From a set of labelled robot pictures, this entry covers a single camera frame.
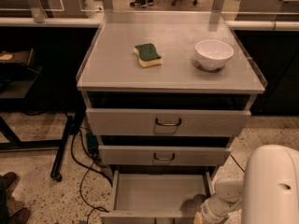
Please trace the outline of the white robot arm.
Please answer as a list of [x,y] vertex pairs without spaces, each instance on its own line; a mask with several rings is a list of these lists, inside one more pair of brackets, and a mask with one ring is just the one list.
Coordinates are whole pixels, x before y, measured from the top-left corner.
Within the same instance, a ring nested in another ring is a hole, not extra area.
[[258,147],[242,179],[220,178],[193,224],[220,224],[241,210],[241,224],[299,224],[299,151]]

